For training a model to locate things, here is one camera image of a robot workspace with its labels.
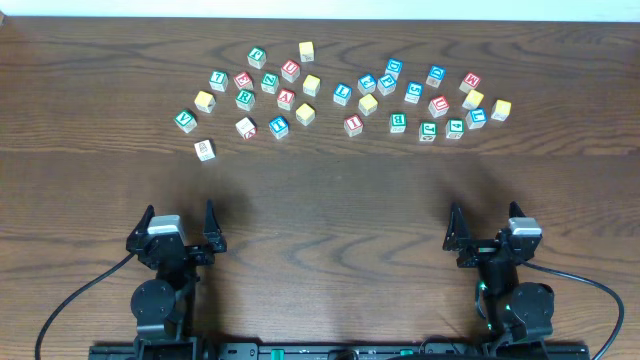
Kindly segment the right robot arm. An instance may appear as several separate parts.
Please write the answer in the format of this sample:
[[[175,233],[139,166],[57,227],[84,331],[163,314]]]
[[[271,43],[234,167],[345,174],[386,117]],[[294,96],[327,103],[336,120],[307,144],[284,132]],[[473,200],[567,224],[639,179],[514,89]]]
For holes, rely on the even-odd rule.
[[[476,311],[487,320],[491,346],[532,343],[553,333],[554,292],[542,283],[520,282],[517,267],[534,257],[542,240],[537,221],[509,205],[507,226],[492,239],[475,239],[457,204],[451,205],[443,249],[458,254],[457,266],[476,268]]]

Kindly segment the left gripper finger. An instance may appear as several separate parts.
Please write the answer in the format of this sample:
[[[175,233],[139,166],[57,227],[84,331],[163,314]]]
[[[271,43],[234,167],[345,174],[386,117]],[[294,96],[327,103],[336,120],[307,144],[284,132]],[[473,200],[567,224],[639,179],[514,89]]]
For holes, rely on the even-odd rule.
[[[148,226],[151,219],[155,216],[155,210],[152,205],[148,205],[144,214],[130,234],[131,239],[144,238],[148,234]]]
[[[206,201],[203,235],[209,244],[219,245],[221,243],[221,230],[215,218],[213,201],[211,199]]]

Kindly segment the yellow C block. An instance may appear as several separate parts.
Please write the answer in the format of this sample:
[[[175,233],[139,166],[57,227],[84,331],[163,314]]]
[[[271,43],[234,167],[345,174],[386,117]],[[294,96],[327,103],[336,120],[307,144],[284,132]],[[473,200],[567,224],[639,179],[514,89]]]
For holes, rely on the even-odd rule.
[[[321,80],[314,75],[307,75],[303,82],[303,92],[306,95],[316,97],[321,86]]]

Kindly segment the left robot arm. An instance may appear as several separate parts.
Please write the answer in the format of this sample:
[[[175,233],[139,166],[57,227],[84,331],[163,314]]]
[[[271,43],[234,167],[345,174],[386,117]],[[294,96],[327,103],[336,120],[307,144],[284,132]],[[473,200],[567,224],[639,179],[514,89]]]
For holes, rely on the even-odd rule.
[[[209,344],[192,333],[199,266],[214,263],[227,243],[212,201],[206,202],[204,244],[187,245],[181,217],[157,216],[148,206],[126,240],[126,250],[156,272],[134,291],[130,308],[136,318],[133,351],[137,359],[206,359]]]

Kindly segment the yellow O block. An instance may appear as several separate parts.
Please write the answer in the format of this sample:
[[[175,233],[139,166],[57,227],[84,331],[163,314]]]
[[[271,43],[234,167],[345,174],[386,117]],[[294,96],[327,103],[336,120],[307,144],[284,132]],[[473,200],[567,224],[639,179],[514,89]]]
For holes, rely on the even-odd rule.
[[[369,116],[377,110],[378,101],[372,94],[363,96],[358,102],[358,109],[364,116]]]

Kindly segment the green R block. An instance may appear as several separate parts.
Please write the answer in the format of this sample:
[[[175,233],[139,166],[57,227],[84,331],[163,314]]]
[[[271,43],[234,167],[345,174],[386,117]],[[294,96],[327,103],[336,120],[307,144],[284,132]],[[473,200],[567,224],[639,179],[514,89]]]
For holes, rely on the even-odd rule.
[[[235,100],[238,108],[245,111],[251,111],[255,105],[255,94],[253,91],[241,89]]]

